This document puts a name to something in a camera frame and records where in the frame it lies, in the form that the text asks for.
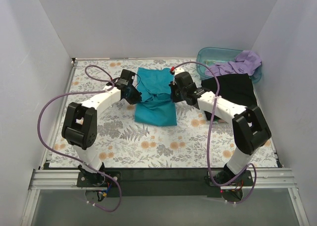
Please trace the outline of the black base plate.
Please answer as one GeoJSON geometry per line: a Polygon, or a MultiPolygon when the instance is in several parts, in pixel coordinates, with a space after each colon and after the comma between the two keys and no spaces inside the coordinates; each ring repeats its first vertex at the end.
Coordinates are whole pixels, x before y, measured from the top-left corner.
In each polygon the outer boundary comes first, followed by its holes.
{"type": "Polygon", "coordinates": [[[123,197],[223,196],[220,187],[208,182],[204,168],[107,168],[104,173],[117,178],[123,197]]]}

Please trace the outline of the teal t shirt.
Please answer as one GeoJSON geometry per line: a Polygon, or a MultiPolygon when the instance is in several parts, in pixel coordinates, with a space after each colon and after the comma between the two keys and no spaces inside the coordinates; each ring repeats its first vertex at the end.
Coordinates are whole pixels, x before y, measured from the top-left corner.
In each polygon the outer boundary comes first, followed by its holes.
{"type": "Polygon", "coordinates": [[[168,68],[162,70],[138,68],[137,90],[141,102],[136,105],[135,121],[153,126],[176,126],[176,107],[171,100],[169,84],[173,76],[168,68]]]}

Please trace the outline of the black folded t shirt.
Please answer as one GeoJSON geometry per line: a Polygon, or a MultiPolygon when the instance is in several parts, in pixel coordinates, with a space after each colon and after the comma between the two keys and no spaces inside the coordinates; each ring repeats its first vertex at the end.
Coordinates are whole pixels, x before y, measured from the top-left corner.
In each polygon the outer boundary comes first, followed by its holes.
{"type": "Polygon", "coordinates": [[[217,79],[220,84],[219,95],[224,99],[249,108],[258,105],[248,74],[227,74],[217,79]]]}

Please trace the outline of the teal plastic bin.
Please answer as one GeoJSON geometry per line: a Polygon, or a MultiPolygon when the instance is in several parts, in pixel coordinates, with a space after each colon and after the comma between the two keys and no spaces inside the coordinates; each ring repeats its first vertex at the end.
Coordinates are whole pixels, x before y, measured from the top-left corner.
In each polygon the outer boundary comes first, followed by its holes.
{"type": "MultiPolygon", "coordinates": [[[[232,49],[221,49],[221,48],[203,48],[198,52],[196,62],[202,63],[203,65],[196,65],[196,70],[200,75],[201,80],[206,80],[211,78],[204,74],[206,69],[216,62],[228,62],[234,61],[234,58],[241,53],[241,50],[232,50],[232,49]]],[[[256,83],[260,81],[262,77],[262,65],[258,67],[255,73],[250,76],[252,82],[256,83]]]]}

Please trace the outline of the floral tablecloth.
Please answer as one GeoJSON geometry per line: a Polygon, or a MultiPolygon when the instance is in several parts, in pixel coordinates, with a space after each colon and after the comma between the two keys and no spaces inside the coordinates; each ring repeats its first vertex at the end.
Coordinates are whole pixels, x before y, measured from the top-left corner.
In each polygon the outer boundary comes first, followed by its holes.
{"type": "MultiPolygon", "coordinates": [[[[123,69],[162,70],[182,64],[196,82],[201,80],[190,59],[78,60],[70,81],[67,103],[90,98],[90,92],[104,87],[102,79],[118,77],[123,69]]],[[[107,168],[204,168],[222,167],[235,151],[229,124],[210,125],[204,112],[176,104],[177,125],[156,127],[137,123],[135,107],[120,101],[98,118],[94,143],[97,156],[107,168]]]]}

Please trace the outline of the purple t shirt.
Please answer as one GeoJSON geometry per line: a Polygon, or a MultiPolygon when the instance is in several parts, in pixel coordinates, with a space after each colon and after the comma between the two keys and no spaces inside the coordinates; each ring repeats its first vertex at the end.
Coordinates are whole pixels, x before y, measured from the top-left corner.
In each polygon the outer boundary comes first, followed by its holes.
{"type": "Polygon", "coordinates": [[[242,51],[234,58],[234,61],[216,62],[209,69],[206,69],[204,74],[210,77],[229,74],[247,74],[252,76],[261,64],[262,60],[255,52],[242,51]]]}

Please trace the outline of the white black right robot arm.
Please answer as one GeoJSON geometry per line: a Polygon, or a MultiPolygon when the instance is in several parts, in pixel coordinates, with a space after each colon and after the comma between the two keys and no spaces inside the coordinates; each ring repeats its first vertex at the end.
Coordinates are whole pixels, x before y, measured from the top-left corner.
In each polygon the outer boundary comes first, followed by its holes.
{"type": "Polygon", "coordinates": [[[217,93],[198,88],[191,75],[182,68],[172,68],[170,73],[171,99],[186,102],[190,106],[211,113],[231,124],[235,142],[235,152],[219,173],[211,176],[214,185],[235,185],[242,179],[242,173],[250,166],[250,161],[259,147],[271,138],[271,131],[258,106],[248,108],[222,98],[217,93]]]}

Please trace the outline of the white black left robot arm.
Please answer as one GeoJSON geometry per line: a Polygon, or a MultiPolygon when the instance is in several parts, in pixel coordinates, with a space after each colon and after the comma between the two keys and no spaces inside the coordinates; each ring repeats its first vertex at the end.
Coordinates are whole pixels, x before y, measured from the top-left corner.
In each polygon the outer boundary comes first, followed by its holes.
{"type": "Polygon", "coordinates": [[[105,173],[96,148],[98,118],[109,107],[125,99],[129,104],[140,103],[141,93],[133,85],[136,73],[122,70],[114,82],[108,82],[101,91],[93,91],[93,96],[81,103],[68,105],[61,135],[73,146],[81,164],[81,169],[89,172],[88,180],[94,186],[105,182],[105,173]]]}

